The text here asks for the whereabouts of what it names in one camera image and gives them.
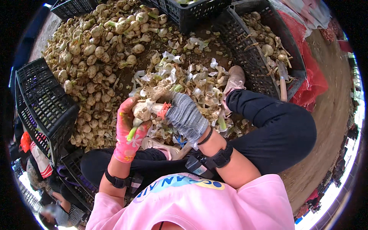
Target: wooden knife handle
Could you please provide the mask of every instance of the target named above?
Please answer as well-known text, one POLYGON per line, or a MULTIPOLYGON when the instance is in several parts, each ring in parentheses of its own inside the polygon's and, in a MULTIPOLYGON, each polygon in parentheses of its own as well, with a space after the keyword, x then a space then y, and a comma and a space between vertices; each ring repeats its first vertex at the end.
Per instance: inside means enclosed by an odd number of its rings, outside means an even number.
POLYGON ((285 79, 280 79, 281 101, 287 102, 286 82, 285 79))

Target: striped shirt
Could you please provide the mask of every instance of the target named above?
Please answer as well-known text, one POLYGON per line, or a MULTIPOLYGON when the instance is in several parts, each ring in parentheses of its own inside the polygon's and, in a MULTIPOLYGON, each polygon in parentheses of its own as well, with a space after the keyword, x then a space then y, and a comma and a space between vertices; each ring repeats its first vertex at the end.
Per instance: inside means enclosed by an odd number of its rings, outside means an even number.
MULTIPOLYGON (((59 200, 56 202, 56 205, 61 207, 59 200)), ((85 214, 85 212, 83 212, 73 204, 70 204, 69 213, 67 213, 63 208, 61 209, 63 210, 63 212, 58 217, 56 217, 55 220, 57 225, 63 227, 76 226, 85 214)))

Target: hand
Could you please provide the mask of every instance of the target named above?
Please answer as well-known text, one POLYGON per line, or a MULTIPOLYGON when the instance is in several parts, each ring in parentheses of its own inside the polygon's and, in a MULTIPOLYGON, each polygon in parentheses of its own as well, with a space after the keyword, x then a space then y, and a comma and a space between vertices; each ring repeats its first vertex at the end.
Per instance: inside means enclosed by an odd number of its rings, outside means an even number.
POLYGON ((116 148, 114 156, 117 160, 129 163, 134 159, 135 153, 142 143, 143 138, 147 135, 148 129, 152 125, 152 121, 148 120, 140 124, 131 141, 127 141, 129 131, 133 124, 133 106, 137 103, 139 97, 134 96, 126 99, 117 112, 116 124, 116 148))
POLYGON ((193 100, 186 94, 170 92, 168 95, 171 108, 165 118, 170 121, 179 133, 195 143, 208 127, 208 120, 202 116, 193 100))

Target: logo on shirt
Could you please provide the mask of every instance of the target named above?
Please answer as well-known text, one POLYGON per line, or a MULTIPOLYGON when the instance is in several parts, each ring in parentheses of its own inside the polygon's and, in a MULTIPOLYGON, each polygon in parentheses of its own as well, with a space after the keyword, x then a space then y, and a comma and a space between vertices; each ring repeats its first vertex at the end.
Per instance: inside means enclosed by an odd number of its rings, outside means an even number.
POLYGON ((145 190, 140 192, 136 198, 134 198, 134 203, 142 202, 145 197, 152 193, 158 193, 162 190, 165 190, 168 187, 181 187, 184 185, 191 185, 194 184, 196 186, 204 187, 204 188, 211 188, 216 190, 224 190, 225 185, 218 181, 203 179, 200 177, 192 178, 189 176, 183 176, 179 174, 169 175, 166 176, 158 181, 153 182, 150 184, 145 190))

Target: dirt ground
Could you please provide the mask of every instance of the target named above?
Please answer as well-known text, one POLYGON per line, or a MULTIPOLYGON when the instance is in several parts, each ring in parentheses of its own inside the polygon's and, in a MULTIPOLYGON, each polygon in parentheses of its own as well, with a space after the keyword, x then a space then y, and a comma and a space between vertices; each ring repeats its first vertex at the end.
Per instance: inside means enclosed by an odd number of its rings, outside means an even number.
MULTIPOLYGON (((56 15, 50 13, 37 37, 29 61, 41 56, 40 51, 45 49, 47 39, 51 39, 51 35, 60 22, 61 20, 56 15)), ((197 36, 206 39, 205 33, 198 33, 197 36)), ((307 42, 313 57, 325 75, 329 89, 317 97, 316 107, 312 114, 317 126, 317 142, 313 151, 302 162, 280 174, 294 213, 299 210, 333 164, 346 131, 350 105, 351 81, 348 61, 344 57, 347 53, 340 50, 336 41, 328 45, 318 30, 312 32, 307 42)), ((210 48, 212 49, 211 56, 214 55, 219 65, 228 70, 227 58, 216 56, 215 49, 217 48, 213 45, 210 45, 210 48)), ((130 79, 124 78, 124 86, 129 82, 130 79)))

